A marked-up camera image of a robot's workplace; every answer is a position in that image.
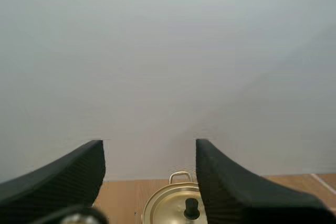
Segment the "gold lid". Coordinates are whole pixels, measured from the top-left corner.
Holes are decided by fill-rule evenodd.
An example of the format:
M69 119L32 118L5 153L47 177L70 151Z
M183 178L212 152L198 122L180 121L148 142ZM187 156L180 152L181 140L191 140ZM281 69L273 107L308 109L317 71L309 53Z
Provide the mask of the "gold lid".
M190 182L172 183L173 176L187 175ZM204 205L197 183L187 172L178 172L171 175L170 184L157 191L147 202L143 215L143 224L206 224ZM199 216L190 217L186 210L186 200L198 202L196 211Z

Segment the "metal handle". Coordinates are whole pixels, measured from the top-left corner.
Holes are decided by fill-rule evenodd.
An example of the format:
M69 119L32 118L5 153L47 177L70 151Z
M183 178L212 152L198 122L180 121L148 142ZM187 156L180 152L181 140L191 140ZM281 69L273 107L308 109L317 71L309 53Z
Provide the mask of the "metal handle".
M189 179L189 182L193 182L193 177L191 176L191 174L189 172L176 172L176 173L173 173L172 175L170 175L169 184L172 184L173 183L173 177L178 176L178 175L186 175Z

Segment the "pot lid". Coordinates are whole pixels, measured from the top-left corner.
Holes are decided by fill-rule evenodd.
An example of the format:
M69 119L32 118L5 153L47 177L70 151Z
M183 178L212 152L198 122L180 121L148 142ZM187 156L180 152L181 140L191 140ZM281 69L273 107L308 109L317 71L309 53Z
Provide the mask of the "pot lid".
M197 183L172 183L157 191L147 202L143 212L143 224L206 224L204 204Z

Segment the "cooking pot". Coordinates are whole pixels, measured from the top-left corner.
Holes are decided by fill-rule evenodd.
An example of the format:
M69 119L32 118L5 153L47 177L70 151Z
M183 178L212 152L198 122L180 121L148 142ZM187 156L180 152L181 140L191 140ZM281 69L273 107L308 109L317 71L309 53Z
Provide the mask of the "cooking pot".
M173 177L186 175L188 182L173 183ZM176 172L169 184L158 190L146 203L143 224L206 224L204 204L198 183L188 172Z

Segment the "black lid knob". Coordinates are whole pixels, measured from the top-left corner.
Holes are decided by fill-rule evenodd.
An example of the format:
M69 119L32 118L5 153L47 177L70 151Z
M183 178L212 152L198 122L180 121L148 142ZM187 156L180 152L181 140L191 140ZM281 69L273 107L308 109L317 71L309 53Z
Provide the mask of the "black lid knob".
M189 220L195 220L200 216L197 199L189 198L185 200L184 216Z

